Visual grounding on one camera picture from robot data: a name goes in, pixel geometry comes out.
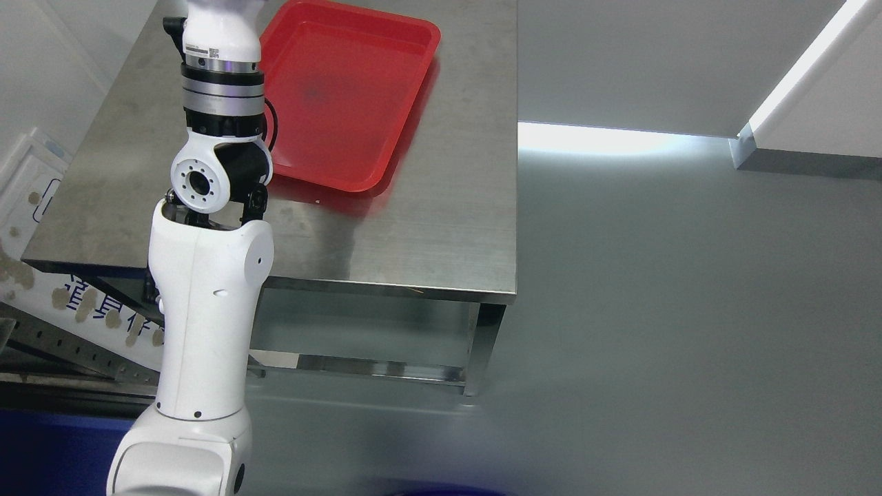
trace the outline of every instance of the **red tray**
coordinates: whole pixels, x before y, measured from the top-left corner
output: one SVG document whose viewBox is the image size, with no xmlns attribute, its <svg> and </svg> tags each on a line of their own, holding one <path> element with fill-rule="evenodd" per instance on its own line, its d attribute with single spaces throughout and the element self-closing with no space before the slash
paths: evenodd
<svg viewBox="0 0 882 496">
<path fill-rule="evenodd" d="M 440 40 L 426 20 L 325 0 L 282 5 L 260 38 L 278 114 L 274 173 L 344 192 L 377 184 Z"/>
</svg>

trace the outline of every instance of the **table top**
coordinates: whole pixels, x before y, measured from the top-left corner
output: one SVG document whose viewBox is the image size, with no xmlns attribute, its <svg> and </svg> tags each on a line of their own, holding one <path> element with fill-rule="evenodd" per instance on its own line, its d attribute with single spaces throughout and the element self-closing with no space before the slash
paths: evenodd
<svg viewBox="0 0 882 496">
<path fill-rule="evenodd" d="M 441 30 L 381 185 L 342 193 L 276 177 L 271 287 L 509 304 L 516 294 L 515 0 L 358 0 Z M 262 29 L 283 4 L 267 3 Z M 153 206 L 186 140 L 180 58 L 160 0 L 22 257 L 43 271 L 137 277 Z M 234 213 L 228 213 L 230 223 Z"/>
</svg>

